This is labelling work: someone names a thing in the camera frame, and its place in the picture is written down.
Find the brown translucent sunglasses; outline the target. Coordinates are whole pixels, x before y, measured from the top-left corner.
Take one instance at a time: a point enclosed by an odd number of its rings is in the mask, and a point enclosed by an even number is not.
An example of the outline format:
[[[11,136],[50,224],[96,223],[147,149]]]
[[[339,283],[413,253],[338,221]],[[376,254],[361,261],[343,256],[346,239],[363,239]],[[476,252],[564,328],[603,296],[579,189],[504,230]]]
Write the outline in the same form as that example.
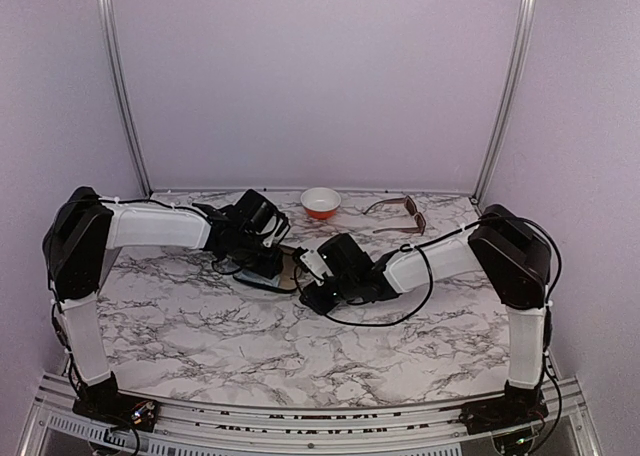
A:
[[[369,207],[367,207],[362,214],[369,215],[375,211],[381,210],[382,208],[389,206],[397,206],[402,208],[402,215],[405,216],[406,222],[411,221],[412,224],[410,226],[384,226],[378,229],[374,229],[374,234],[385,233],[385,232],[398,232],[403,234],[415,234],[415,235],[423,235],[427,228],[427,222],[424,214],[419,210],[417,203],[415,200],[409,196],[404,195],[400,197],[387,198],[374,202]]]

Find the black woven glasses case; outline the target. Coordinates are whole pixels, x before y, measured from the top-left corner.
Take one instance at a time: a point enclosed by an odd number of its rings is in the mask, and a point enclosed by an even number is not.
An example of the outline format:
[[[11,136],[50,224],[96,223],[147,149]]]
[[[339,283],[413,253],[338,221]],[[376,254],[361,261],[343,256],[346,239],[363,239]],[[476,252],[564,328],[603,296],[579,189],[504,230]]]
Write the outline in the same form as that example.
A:
[[[250,288],[276,294],[293,294],[296,292],[294,282],[296,249],[281,245],[276,255],[258,259],[253,265],[247,265],[233,279]]]

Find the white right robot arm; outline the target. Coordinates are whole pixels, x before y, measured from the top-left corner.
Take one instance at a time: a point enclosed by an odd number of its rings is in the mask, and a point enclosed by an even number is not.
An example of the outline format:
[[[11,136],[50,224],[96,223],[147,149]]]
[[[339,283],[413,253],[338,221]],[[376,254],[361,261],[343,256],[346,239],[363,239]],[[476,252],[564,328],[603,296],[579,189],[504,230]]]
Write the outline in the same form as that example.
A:
[[[509,369],[495,414],[515,424],[541,402],[552,294],[563,259],[540,224],[494,204],[471,223],[427,242],[404,243],[378,258],[340,233],[316,249],[297,250],[294,259],[297,270],[311,278],[296,286],[300,302],[325,318],[348,303],[392,301],[419,288],[431,295],[442,281],[482,278],[509,323]]]

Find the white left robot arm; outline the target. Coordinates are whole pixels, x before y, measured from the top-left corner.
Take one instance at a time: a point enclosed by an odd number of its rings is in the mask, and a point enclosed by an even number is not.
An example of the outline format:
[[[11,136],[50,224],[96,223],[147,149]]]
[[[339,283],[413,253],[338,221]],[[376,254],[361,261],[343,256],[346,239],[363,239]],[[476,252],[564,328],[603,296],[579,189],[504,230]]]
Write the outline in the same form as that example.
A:
[[[288,217],[255,190],[221,209],[161,201],[108,199],[77,188],[59,209],[42,249],[55,298],[62,344],[73,363],[80,403],[106,421],[119,420],[132,401],[120,393],[106,359],[97,316],[108,252],[124,247],[177,247],[210,253],[267,279],[283,269],[279,242]]]

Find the light blue cleaning cloth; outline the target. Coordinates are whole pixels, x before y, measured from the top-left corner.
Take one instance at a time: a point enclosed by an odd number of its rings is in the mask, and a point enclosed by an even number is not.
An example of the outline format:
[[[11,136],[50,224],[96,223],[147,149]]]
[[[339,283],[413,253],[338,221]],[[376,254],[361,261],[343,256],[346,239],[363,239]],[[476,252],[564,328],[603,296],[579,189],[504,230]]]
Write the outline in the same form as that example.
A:
[[[275,276],[273,278],[266,278],[254,272],[248,270],[242,270],[234,275],[234,278],[242,283],[246,284],[254,284],[254,285],[266,285],[266,286],[278,286],[279,285],[279,277]]]

